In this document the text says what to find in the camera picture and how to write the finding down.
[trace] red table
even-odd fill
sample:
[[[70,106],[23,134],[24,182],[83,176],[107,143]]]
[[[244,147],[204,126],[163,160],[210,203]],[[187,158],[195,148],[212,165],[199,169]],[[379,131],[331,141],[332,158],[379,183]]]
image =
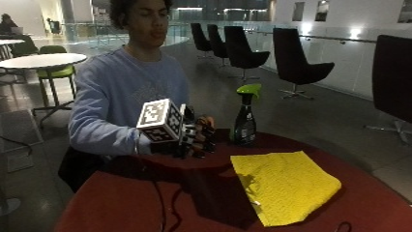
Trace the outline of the red table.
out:
[[[412,231],[407,201],[378,179],[320,149],[268,133],[258,133],[254,147],[238,147],[224,141],[227,130],[218,135],[216,153],[204,159],[162,155],[143,160],[116,158],[75,194],[56,231],[160,231],[163,206],[152,179],[166,202],[166,231],[334,232],[342,221],[348,221],[356,232]],[[230,156],[300,150],[342,181],[343,188],[306,221],[266,228]]]

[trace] person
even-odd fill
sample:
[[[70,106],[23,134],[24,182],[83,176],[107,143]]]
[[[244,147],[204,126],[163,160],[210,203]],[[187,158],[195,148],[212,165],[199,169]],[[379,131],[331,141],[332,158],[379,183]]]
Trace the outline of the person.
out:
[[[2,14],[0,34],[2,35],[14,34],[12,33],[12,27],[18,27],[18,25],[12,21],[11,16],[8,14]]]
[[[160,50],[170,6],[170,0],[111,0],[112,24],[128,31],[130,42],[91,58],[78,71],[70,148],[59,169],[74,191],[108,158],[156,153],[150,139],[136,129],[144,103],[171,99],[179,107],[190,101],[182,66]]]

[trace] young man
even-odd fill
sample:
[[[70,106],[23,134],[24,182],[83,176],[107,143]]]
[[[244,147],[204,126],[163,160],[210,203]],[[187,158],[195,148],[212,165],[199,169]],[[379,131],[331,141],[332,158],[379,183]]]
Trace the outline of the young man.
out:
[[[18,27],[8,14],[2,14],[0,34],[11,35],[12,27]]]
[[[135,128],[143,104],[188,102],[187,77],[162,50],[168,32],[170,0],[111,0],[114,25],[130,32],[130,43],[95,56],[78,71],[71,148],[59,176],[74,191],[104,165],[106,156],[152,154],[151,142]]]

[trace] spray bottle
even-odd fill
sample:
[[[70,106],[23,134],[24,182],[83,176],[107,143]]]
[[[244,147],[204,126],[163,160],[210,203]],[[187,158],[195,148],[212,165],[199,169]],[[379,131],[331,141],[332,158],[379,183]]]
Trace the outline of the spray bottle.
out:
[[[236,118],[235,128],[232,130],[232,140],[238,145],[246,145],[255,140],[256,122],[251,104],[254,96],[259,99],[260,88],[262,84],[248,84],[238,89],[239,95],[243,96],[243,107]]]

